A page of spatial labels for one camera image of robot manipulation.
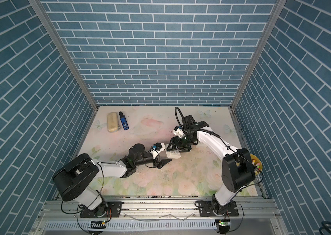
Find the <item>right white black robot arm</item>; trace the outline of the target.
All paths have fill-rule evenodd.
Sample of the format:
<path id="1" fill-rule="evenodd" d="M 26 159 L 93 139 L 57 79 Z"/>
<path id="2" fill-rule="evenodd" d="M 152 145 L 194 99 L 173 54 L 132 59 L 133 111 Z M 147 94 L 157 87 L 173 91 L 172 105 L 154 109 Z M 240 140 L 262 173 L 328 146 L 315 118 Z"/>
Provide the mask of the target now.
<path id="1" fill-rule="evenodd" d="M 171 153 L 190 152 L 193 145 L 202 143 L 222 160 L 221 177 L 223 185 L 213 195 L 216 208 L 222 208 L 235 198 L 239 191 L 255 179 L 254 165 L 247 149 L 238 149 L 224 141 L 205 121 L 196 122 L 193 116 L 176 119 L 175 135 L 166 147 L 168 158 Z"/>

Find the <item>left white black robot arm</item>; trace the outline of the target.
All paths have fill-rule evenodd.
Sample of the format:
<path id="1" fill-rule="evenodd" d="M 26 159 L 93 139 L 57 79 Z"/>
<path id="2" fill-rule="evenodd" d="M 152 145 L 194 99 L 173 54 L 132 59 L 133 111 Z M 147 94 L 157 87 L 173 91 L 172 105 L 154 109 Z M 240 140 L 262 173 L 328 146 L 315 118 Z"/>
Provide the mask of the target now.
<path id="1" fill-rule="evenodd" d="M 77 201 L 90 211 L 106 206 L 102 197 L 102 190 L 94 191 L 89 184 L 97 178 L 106 177 L 127 178 L 134 174 L 140 165 L 160 169 L 171 158 L 160 156 L 165 145 L 157 143 L 150 151 L 142 144 L 132 146 L 128 154 L 116 162 L 99 162 L 88 154 L 81 154 L 68 164 L 57 170 L 52 177 L 61 198 L 65 202 Z"/>

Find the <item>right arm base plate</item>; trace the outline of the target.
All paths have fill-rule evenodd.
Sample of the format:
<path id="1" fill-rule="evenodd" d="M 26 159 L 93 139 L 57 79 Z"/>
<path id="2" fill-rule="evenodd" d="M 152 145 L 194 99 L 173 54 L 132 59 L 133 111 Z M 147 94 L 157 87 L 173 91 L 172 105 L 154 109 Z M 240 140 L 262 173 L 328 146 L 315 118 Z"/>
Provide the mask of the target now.
<path id="1" fill-rule="evenodd" d="M 212 216 L 226 216 L 226 217 L 237 217 L 239 216 L 237 204 L 235 201 L 231 201 L 225 206 L 221 206 L 217 201 L 205 201 L 198 200 L 194 202 L 198 208 L 199 215 L 201 217 L 212 217 Z"/>

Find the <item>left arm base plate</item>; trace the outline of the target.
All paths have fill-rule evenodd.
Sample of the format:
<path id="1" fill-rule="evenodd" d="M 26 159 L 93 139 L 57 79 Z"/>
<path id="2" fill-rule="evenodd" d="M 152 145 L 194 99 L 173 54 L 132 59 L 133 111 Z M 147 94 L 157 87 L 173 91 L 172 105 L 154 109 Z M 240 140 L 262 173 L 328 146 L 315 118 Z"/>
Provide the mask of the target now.
<path id="1" fill-rule="evenodd" d="M 97 208 L 90 210 L 84 205 L 80 205 L 79 209 L 81 209 L 80 217 L 81 218 L 99 218 L 105 217 L 107 219 L 113 217 L 119 217 L 122 202 L 113 201 L 113 202 L 103 202 Z"/>

